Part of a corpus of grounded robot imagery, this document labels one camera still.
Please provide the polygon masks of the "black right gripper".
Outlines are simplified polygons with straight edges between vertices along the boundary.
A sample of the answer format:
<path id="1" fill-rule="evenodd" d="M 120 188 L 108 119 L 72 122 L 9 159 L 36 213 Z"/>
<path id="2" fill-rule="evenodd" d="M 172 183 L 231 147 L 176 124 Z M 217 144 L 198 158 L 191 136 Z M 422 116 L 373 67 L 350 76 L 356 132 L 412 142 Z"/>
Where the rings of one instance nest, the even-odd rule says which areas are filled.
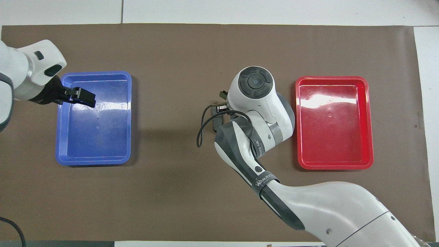
<path id="1" fill-rule="evenodd" d="M 215 133 L 217 132 L 218 128 L 221 125 L 224 125 L 224 123 L 227 122 L 227 120 L 224 120 L 225 115 L 228 115 L 230 119 L 235 119 L 239 116 L 238 114 L 234 114 L 234 113 L 225 113 L 224 114 L 224 111 L 228 111 L 228 110 L 231 110 L 231 109 L 229 108 L 227 102 L 213 103 L 211 105 L 212 116 L 216 115 L 216 114 L 220 114 L 220 115 L 213 118 L 213 131 Z"/>

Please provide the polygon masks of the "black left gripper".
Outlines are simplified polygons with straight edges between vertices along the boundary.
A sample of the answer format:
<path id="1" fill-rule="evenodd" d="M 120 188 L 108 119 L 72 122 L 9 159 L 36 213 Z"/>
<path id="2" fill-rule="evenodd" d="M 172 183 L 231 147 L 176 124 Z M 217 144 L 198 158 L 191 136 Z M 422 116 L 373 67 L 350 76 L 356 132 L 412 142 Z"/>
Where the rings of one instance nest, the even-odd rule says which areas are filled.
<path id="1" fill-rule="evenodd" d="M 81 87 L 68 88 L 62 85 L 59 76 L 55 75 L 42 89 L 42 91 L 31 98 L 29 101 L 40 105 L 56 103 L 82 104 L 91 108 L 95 108 L 96 95 L 83 90 Z"/>

